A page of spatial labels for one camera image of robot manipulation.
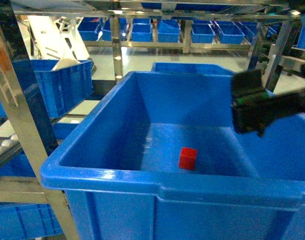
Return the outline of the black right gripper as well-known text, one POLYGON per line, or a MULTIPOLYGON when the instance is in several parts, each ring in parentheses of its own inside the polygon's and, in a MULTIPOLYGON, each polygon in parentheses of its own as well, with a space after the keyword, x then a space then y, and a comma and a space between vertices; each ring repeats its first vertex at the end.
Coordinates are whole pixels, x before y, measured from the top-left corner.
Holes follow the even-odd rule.
MULTIPOLYGON (((300 74, 305 79, 305 69, 301 69, 300 74)), ((259 69, 234 74, 230 87, 232 122, 238 134, 257 132, 262 137, 265 128, 274 121, 305 113, 305 88, 269 95, 259 69)))

